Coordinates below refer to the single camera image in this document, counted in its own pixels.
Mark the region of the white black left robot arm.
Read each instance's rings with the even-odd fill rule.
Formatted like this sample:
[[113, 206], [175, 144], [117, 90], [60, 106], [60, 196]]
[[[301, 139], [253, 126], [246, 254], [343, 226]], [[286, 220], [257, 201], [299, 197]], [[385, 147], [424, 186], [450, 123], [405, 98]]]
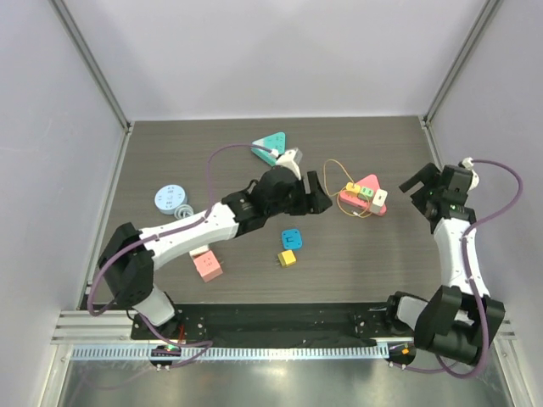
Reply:
[[131, 222], [118, 226], [100, 255], [98, 274], [114, 305], [134, 309], [153, 332], [168, 339], [178, 333], [180, 318], [154, 282], [158, 269], [196, 249], [259, 230], [276, 215], [317, 215], [331, 205], [315, 171], [300, 177], [275, 166], [206, 211], [141, 230]]

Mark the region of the yellow plug adapter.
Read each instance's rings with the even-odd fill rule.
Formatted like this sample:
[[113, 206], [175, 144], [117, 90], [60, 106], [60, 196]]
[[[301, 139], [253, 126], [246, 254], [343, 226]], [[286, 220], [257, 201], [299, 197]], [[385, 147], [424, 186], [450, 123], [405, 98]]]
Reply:
[[293, 250], [284, 250], [277, 255], [277, 262], [282, 268], [286, 268], [297, 263], [297, 258]]

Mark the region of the pink triangular power strip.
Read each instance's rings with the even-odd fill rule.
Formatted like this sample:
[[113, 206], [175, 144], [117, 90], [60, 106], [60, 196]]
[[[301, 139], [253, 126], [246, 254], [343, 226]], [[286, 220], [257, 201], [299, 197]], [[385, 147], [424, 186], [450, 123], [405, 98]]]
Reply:
[[375, 174], [359, 181], [348, 181], [339, 193], [339, 202], [355, 208], [353, 215], [384, 216], [388, 192], [380, 187]]

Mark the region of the teal triangular power strip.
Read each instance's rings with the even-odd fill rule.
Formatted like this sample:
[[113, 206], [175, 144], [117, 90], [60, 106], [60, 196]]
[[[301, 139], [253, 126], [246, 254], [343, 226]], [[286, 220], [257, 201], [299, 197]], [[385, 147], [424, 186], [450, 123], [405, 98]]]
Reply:
[[286, 151], [286, 134], [280, 131], [255, 140], [253, 144], [260, 148], [251, 148], [251, 152], [268, 165], [274, 166], [277, 156]]

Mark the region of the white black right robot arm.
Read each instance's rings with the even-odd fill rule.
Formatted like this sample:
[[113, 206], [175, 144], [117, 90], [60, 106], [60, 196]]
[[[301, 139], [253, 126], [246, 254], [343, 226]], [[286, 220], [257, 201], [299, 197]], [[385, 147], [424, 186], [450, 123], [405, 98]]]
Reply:
[[387, 301], [384, 329], [392, 335], [411, 331], [414, 346], [441, 358], [476, 366], [505, 317], [480, 273], [475, 247], [476, 214], [467, 198], [479, 184], [474, 159], [438, 168], [424, 165], [400, 184], [430, 225], [439, 250], [441, 285], [425, 300], [397, 292]]

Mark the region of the white charger plug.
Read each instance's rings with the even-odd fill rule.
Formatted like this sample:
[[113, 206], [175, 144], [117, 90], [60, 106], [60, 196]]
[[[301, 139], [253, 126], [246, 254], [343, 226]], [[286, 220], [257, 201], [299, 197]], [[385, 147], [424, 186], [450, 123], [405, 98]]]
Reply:
[[388, 192], [383, 189], [378, 189], [374, 193], [372, 205], [379, 207], [380, 209], [385, 205]]

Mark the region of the light blue round power strip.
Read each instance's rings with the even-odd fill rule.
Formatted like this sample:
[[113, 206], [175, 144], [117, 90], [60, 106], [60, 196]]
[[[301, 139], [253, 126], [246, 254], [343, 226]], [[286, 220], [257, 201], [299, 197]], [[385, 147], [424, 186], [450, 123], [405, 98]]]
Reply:
[[163, 215], [173, 215], [187, 201], [185, 189], [176, 184], [166, 185], [154, 195], [154, 205]]

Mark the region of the white cube socket adapter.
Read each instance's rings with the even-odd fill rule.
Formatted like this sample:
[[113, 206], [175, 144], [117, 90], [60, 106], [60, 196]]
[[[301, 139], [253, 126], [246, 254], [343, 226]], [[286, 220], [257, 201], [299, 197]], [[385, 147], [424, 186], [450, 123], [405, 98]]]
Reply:
[[210, 251], [210, 247], [208, 245], [204, 245], [204, 246], [201, 246], [189, 251], [188, 254], [192, 259], [195, 259], [203, 254], [206, 254], [209, 251]]

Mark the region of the pink cube socket adapter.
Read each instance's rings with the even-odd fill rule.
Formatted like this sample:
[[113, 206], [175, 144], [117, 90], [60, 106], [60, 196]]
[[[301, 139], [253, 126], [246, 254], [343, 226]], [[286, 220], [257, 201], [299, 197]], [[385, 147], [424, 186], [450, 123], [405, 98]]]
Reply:
[[193, 263], [204, 282], [211, 282], [223, 274], [221, 264], [212, 250], [193, 259]]

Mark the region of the blue plug adapter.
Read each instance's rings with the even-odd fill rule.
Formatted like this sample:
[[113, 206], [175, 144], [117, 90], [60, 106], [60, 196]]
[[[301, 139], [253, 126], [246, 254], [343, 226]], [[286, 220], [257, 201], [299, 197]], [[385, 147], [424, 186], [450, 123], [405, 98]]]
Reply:
[[282, 231], [281, 241], [284, 250], [298, 250], [303, 247], [303, 238], [297, 228]]

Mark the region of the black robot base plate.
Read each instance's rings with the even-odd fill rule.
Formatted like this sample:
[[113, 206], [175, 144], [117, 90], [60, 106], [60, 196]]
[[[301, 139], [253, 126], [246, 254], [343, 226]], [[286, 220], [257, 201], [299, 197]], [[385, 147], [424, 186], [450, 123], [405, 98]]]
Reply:
[[313, 332], [327, 339], [410, 337], [413, 330], [393, 319], [383, 302], [301, 304], [174, 304], [174, 315], [157, 326], [133, 317], [131, 337], [152, 338], [153, 331], [190, 343], [211, 340], [224, 346], [234, 340], [287, 339], [302, 342]]

